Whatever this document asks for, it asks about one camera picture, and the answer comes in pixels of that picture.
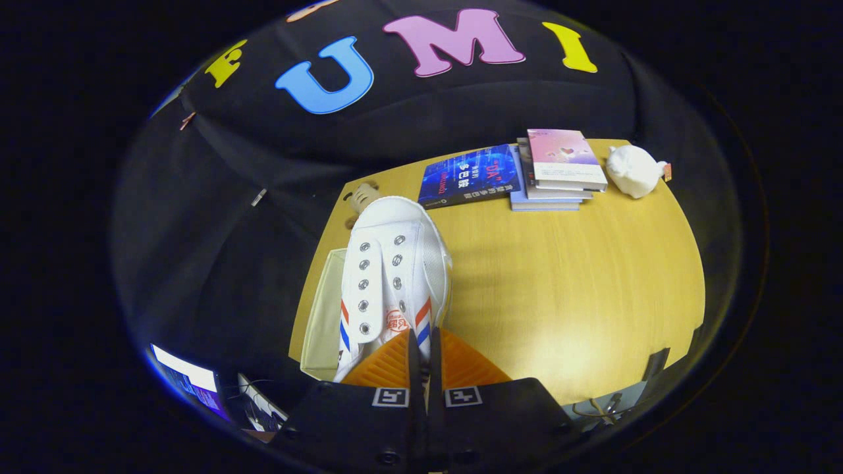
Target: monitor screen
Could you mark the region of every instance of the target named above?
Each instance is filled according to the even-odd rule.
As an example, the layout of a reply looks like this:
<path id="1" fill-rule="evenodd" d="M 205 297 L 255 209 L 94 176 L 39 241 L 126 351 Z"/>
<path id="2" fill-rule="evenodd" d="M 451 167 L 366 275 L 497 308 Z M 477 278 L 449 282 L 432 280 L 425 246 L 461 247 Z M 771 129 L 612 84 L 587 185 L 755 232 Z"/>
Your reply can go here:
<path id="1" fill-rule="evenodd" d="M 231 421 L 225 412 L 223 402 L 217 393 L 217 381 L 211 370 L 203 369 L 166 353 L 160 347 L 150 344 L 153 354 L 161 364 L 161 372 L 170 384 L 187 396 L 196 398 L 223 419 Z"/>

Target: white piggy bank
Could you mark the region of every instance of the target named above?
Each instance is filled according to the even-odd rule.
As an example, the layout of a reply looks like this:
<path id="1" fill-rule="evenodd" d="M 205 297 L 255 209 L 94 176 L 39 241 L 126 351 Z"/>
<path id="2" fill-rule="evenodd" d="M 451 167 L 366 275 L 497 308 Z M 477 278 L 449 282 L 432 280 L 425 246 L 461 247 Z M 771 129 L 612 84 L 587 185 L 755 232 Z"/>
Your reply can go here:
<path id="1" fill-rule="evenodd" d="M 624 145 L 609 147 L 606 171 L 624 194 L 635 199 L 644 197 L 655 189 L 659 178 L 664 176 L 664 161 L 656 160 L 643 148 Z"/>

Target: stack of books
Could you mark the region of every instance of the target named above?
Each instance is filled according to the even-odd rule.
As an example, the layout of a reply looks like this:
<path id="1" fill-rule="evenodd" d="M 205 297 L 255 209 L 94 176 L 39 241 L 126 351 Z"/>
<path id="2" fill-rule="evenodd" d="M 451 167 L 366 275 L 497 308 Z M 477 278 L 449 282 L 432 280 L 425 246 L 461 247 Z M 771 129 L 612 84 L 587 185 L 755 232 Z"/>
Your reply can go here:
<path id="1" fill-rule="evenodd" d="M 576 211 L 609 182 L 581 132 L 530 129 L 513 147 L 521 191 L 510 193 L 513 211 Z"/>

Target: pink letter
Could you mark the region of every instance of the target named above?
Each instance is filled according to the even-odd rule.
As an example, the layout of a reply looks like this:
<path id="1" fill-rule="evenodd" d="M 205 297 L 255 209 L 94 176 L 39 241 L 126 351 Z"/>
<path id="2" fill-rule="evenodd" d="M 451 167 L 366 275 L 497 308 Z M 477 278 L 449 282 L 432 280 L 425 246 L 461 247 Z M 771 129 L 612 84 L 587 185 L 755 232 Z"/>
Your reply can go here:
<path id="1" fill-rule="evenodd" d="M 491 10 L 460 10 L 454 30 L 414 15 L 385 24 L 384 31 L 397 33 L 407 43 L 419 62 L 414 72 L 420 78 L 446 73 L 451 69 L 451 63 L 440 59 L 433 50 L 434 46 L 465 66 L 470 66 L 474 61 L 475 41 L 480 43 L 483 50 L 480 60 L 485 63 L 506 64 L 524 60 L 524 54 L 515 50 L 498 24 L 497 13 Z"/>

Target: wire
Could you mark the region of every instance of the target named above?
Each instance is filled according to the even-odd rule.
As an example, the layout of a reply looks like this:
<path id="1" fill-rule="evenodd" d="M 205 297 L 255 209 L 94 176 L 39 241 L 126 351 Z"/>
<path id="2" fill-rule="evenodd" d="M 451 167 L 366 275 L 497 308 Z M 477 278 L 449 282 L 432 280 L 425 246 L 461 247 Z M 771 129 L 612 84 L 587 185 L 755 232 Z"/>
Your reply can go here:
<path id="1" fill-rule="evenodd" d="M 233 389 L 233 388 L 242 388 L 242 387 L 246 387 L 246 388 L 248 389 L 249 387 L 251 387 L 252 385 L 256 384 L 257 382 L 274 382 L 274 381 L 275 381 L 275 380 L 271 380 L 271 379 L 258 379 L 258 380 L 252 380 L 252 381 L 251 381 L 251 382 L 249 382 L 248 384 L 244 384 L 244 385 L 229 385 L 229 386 L 227 386 L 227 387 L 223 387 L 223 388 L 226 388 L 226 389 Z M 242 392 L 240 392 L 239 394 L 237 394 L 237 395 L 235 395 L 235 396 L 230 396 L 228 399 L 229 399 L 229 400 L 232 400 L 232 399 L 234 399 L 234 398 L 237 398 L 238 396 L 243 396 L 243 394 L 245 394 L 245 393 L 246 393 L 246 391 L 242 391 Z"/>
<path id="2" fill-rule="evenodd" d="M 592 406 L 594 406 L 594 404 L 596 403 L 596 401 L 594 401 L 593 398 L 589 398 L 588 400 L 592 402 Z M 580 413 L 580 412 L 578 412 L 577 411 L 577 403 L 574 403 L 573 405 L 571 405 L 571 411 L 576 413 L 577 415 L 579 415 L 581 417 L 594 417 L 594 418 L 613 417 L 614 415 L 620 415 L 621 413 L 626 413 L 626 412 L 629 412 L 630 410 L 634 410 L 634 409 L 638 408 L 638 406 L 636 405 L 634 407 L 626 408 L 625 410 L 620 410 L 618 412 L 612 412 L 611 414 L 608 414 L 608 413 L 603 412 L 602 408 L 597 407 L 598 411 L 602 412 L 603 414 L 602 415 L 594 415 L 594 414 L 591 414 L 591 413 Z"/>
<path id="3" fill-rule="evenodd" d="M 223 387 L 223 388 L 233 389 L 233 388 L 239 388 L 239 387 L 248 387 L 248 386 L 250 386 L 252 384 L 256 384 L 258 382 L 274 382 L 274 381 L 275 380 L 272 380 L 272 379 L 258 379 L 258 380 L 252 380 L 251 382 L 249 382 L 248 384 L 245 384 L 245 385 L 229 385 L 229 386 Z"/>

